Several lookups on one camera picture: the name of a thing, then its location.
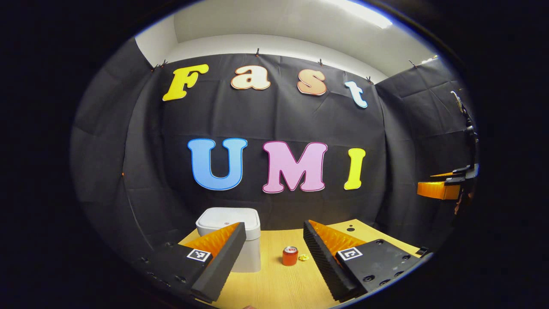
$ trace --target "wooden table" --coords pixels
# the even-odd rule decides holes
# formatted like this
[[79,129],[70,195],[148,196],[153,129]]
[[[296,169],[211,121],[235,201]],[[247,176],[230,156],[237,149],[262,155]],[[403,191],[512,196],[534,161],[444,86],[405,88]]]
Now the wooden table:
[[[328,225],[343,233],[366,242],[383,238],[404,251],[419,257],[419,248],[394,239],[357,219]],[[200,237],[192,231],[179,242],[186,244]],[[282,265],[282,250],[295,246],[299,254],[309,255],[308,261],[299,261],[293,266]],[[330,308],[340,304],[334,301],[324,282],[305,241],[303,229],[261,231],[261,271],[257,273],[230,273],[213,306],[221,309],[242,309],[252,305],[257,309],[270,308]]]

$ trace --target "screw hole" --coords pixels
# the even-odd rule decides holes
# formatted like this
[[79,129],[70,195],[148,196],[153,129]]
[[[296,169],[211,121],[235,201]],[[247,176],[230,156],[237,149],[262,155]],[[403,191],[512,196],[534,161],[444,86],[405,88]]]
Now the screw hole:
[[178,282],[181,282],[181,283],[186,283],[186,282],[187,282],[187,280],[185,279],[185,277],[175,276],[175,279],[176,279]]
[[370,281],[372,281],[375,277],[376,277],[376,276],[374,276],[374,275],[369,275],[369,276],[364,277],[364,278],[362,279],[362,281],[364,281],[364,282],[370,282]]

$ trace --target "red marker on can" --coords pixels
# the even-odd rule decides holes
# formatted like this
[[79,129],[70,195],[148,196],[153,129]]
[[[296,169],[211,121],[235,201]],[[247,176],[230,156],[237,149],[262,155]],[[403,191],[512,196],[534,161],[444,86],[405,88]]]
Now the red marker on can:
[[282,251],[282,264],[292,266],[298,262],[298,249],[288,246]]

